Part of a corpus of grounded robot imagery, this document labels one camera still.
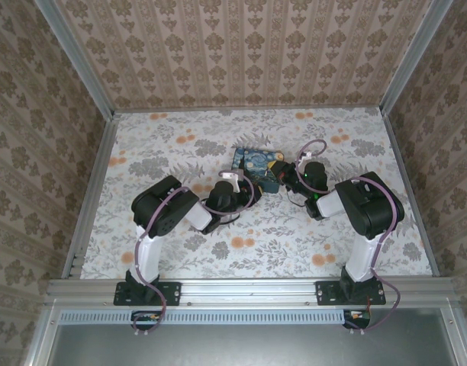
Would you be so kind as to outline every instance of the aluminum frame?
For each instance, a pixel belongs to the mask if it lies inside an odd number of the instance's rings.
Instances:
[[[184,108],[131,108],[131,109],[117,109],[115,115],[122,115],[128,113],[162,113],[162,112],[205,112],[205,111],[264,111],[272,109],[328,109],[328,108],[342,108],[353,109],[356,108],[379,108],[378,104],[358,104],[356,106],[350,104],[297,104],[297,105],[233,105],[229,107],[184,107]]]
[[[450,278],[386,278],[401,292],[399,308],[441,309],[446,331],[459,366],[467,366],[467,328]],[[314,282],[333,278],[292,279],[183,279],[181,310],[329,310],[360,309],[361,306],[319,307]],[[49,361],[60,314],[65,310],[159,310],[160,307],[115,307],[116,280],[54,280],[50,282],[26,366],[46,365]],[[396,293],[384,286],[389,309]]]
[[[95,72],[86,58],[85,51],[72,34],[56,2],[54,0],[35,0],[35,2],[50,25],[52,32],[56,35],[60,46],[66,51],[69,60],[88,89],[103,118],[110,122],[113,118],[113,103],[100,82],[99,74]]]
[[[77,265],[75,260],[81,259],[81,262],[84,260],[84,255],[86,254],[89,238],[91,237],[93,229],[93,223],[95,222],[95,215],[98,209],[103,182],[105,181],[108,161],[110,160],[111,151],[117,135],[118,121],[119,119],[113,118],[113,120],[106,122],[105,129],[103,130],[103,136],[98,148],[98,153],[96,154],[95,164],[93,165],[88,187],[86,188],[86,193],[82,202],[82,208],[79,212],[76,228],[74,229],[71,245],[67,253],[62,278],[69,278],[76,275],[76,271],[72,270],[73,266]]]
[[[395,106],[398,97],[417,67],[421,57],[424,55],[452,3],[453,0],[434,0],[430,3],[424,19],[420,23],[403,60],[398,65],[398,69],[393,75],[386,93],[380,102],[383,114],[389,114],[393,106]]]

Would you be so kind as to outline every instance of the table surface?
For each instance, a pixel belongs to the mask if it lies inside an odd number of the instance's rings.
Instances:
[[[132,200],[167,175],[207,197],[237,147],[281,151],[294,161],[308,140],[323,138],[329,189],[375,171],[401,200],[405,218],[377,262],[381,275],[431,275],[414,213],[378,108],[273,109],[122,114],[81,278],[123,278],[134,260]],[[304,198],[290,194],[293,201]],[[338,276],[355,231],[346,215],[323,221],[264,194],[238,221],[203,236],[183,220],[166,238],[162,278]]]

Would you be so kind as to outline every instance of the black mounting bracket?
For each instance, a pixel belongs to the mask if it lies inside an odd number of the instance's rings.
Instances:
[[[159,282],[157,278],[152,284],[163,293],[168,307],[179,306],[181,282]],[[161,301],[152,289],[137,283],[127,271],[127,280],[117,283],[113,304],[117,307],[154,307],[160,306]]]
[[[386,297],[383,285],[380,281],[374,281],[373,286],[367,287],[365,296],[356,299],[348,299],[344,294],[339,281],[315,282],[315,294],[319,306],[331,305],[385,305]]]

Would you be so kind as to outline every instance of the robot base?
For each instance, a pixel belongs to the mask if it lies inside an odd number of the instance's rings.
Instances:
[[[317,303],[327,305],[385,305],[386,297],[383,285],[376,278],[364,282],[354,282],[342,268],[342,276],[338,281],[315,282]]]
[[[181,282],[159,282],[159,277],[151,282],[166,298],[168,307],[177,307],[181,300]],[[118,307],[160,306],[160,297],[150,288],[140,284],[127,271],[125,282],[118,282],[113,304]]]

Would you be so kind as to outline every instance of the damask wallpaper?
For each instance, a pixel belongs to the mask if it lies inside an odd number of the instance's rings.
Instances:
[[[467,1],[454,1],[390,119],[442,275],[467,317]]]
[[[36,5],[0,0],[0,365],[60,277],[103,126]]]
[[[56,0],[116,109],[378,104],[430,0]]]

